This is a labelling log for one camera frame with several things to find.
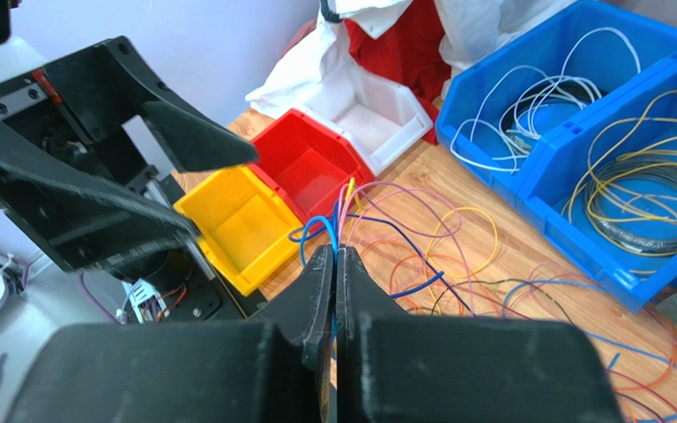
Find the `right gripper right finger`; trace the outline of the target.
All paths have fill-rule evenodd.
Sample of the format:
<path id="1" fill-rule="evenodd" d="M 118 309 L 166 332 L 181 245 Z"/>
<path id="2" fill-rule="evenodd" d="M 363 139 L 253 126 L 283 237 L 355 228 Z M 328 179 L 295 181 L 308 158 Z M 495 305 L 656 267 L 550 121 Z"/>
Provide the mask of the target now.
<path id="1" fill-rule="evenodd" d="M 599 355 L 550 320 L 412 315 L 336 255 L 343 422 L 619 422 Z"/>

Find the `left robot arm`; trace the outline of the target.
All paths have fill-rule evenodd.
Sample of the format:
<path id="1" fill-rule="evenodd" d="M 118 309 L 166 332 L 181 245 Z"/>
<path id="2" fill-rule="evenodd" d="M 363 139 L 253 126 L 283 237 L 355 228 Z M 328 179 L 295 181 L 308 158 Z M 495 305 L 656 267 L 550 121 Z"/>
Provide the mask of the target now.
<path id="1" fill-rule="evenodd" d="M 140 119 L 182 172 L 251 162 L 254 145 L 176 94 L 124 36 L 37 59 L 12 37 L 16 7 L 0 1 L 0 210 L 74 260 L 183 244 L 197 229 L 145 197 L 152 167 L 125 124 Z"/>

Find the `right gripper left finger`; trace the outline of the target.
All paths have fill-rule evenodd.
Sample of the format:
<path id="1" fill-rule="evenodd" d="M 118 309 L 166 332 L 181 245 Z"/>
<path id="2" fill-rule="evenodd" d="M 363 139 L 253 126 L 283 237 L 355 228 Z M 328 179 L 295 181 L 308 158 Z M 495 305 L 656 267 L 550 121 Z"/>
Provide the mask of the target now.
<path id="1" fill-rule="evenodd" d="M 316 299 L 316 309 L 287 304 L 277 297 L 245 323 L 265 323 L 274 329 L 272 358 L 267 375 L 270 410 L 261 422 L 320 422 L 327 416 L 325 396 L 330 379 L 327 336 L 328 301 L 333 253 L 318 248 L 299 277 L 288 287 L 306 289 Z"/>

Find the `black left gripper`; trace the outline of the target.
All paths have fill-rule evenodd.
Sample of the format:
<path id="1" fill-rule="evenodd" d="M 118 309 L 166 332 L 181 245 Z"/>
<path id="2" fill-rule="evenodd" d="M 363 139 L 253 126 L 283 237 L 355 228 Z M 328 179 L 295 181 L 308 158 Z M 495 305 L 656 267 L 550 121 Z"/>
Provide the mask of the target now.
<path id="1" fill-rule="evenodd" d="M 112 271 L 183 247 L 199 233 L 192 222 L 141 196 L 154 167 L 123 130 L 119 155 L 83 145 L 33 76 L 44 63 L 19 38 L 0 45 L 0 247 L 23 246 L 19 230 L 64 271 Z M 145 102 L 141 116 L 183 173 L 258 158 L 250 141 L 170 103 Z"/>

